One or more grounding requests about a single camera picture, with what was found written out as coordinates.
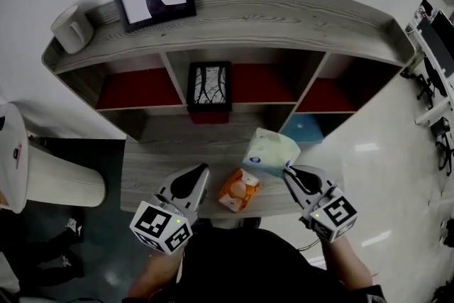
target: black shirt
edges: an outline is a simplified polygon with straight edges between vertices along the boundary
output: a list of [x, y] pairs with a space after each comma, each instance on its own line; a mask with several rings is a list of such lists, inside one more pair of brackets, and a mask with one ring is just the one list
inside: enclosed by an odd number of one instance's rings
[[380, 286], [351, 292], [279, 236], [253, 228], [198, 232], [184, 249], [179, 283], [150, 301], [385, 302]]

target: shoe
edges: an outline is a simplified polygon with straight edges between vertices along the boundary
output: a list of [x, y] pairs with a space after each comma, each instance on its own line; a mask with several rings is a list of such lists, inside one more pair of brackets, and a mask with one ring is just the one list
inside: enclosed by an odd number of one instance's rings
[[69, 250], [64, 255], [62, 255], [62, 260], [63, 266], [65, 268], [69, 268], [74, 271], [74, 277], [84, 276], [84, 268], [82, 267], [82, 262], [72, 251]]
[[72, 218], [67, 222], [65, 227], [73, 232], [78, 241], [82, 240], [82, 212], [79, 209], [74, 210]]

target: wooden shelf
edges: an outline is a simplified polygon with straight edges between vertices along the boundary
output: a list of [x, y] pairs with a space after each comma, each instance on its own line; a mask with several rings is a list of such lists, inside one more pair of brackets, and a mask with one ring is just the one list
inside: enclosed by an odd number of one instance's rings
[[282, 66], [276, 64], [233, 64], [234, 104], [296, 104]]
[[165, 68], [108, 75], [96, 110], [175, 106], [182, 102]]
[[356, 111], [335, 79], [316, 79], [297, 108], [299, 114], [348, 114]]
[[153, 53], [212, 47], [317, 50], [405, 66], [414, 47], [389, 15], [350, 0], [196, 0], [197, 15], [126, 33], [113, 4], [87, 15], [95, 33], [75, 55], [54, 39], [43, 63], [60, 74]]

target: red shelf panel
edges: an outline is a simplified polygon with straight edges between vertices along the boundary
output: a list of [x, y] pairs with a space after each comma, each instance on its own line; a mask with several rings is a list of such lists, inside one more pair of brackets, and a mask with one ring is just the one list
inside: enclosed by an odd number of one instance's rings
[[350, 113], [356, 109], [334, 79], [316, 79], [297, 113]]
[[104, 80], [97, 110], [181, 105], [165, 68], [117, 73]]
[[232, 102], [297, 102], [282, 67], [273, 64], [232, 65]]

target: white cylindrical stool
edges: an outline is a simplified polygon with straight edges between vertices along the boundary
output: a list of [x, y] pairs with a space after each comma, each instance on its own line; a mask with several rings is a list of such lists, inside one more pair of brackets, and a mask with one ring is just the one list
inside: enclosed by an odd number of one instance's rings
[[21, 213], [26, 200], [99, 206], [106, 196], [102, 176], [29, 145], [14, 104], [0, 106], [0, 208]]
[[28, 146], [27, 199], [96, 207], [106, 196], [104, 180], [91, 170]]

